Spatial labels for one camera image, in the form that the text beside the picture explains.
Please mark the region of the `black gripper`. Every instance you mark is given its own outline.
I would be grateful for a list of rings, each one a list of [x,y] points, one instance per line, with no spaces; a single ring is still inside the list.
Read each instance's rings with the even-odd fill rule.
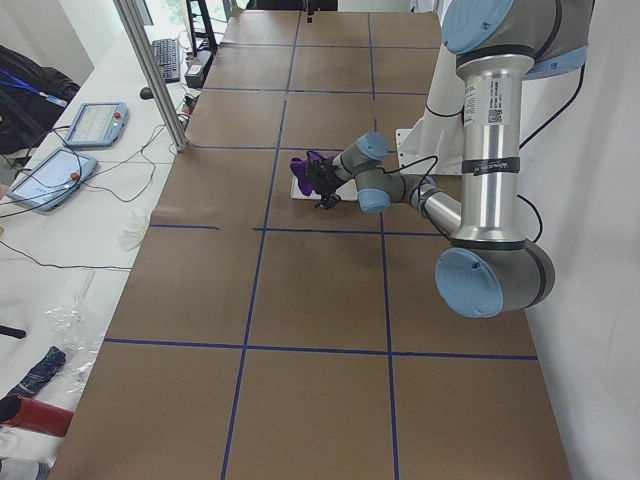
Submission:
[[[336,176],[333,157],[310,157],[307,162],[305,195],[330,194],[340,187],[340,179]]]

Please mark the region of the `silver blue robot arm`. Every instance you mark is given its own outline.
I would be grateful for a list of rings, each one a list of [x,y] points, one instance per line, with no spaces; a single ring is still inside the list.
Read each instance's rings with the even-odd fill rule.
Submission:
[[[462,196],[428,174],[384,169],[388,147],[374,132],[333,157],[308,152],[290,162],[298,188],[325,209],[353,182],[362,211],[405,203],[449,240],[436,263],[446,304],[468,318],[491,318],[543,301],[555,272],[549,256],[515,222],[520,170],[522,84],[582,68],[594,5],[590,1],[454,1],[442,22],[440,69],[457,76],[437,111],[462,133]]]

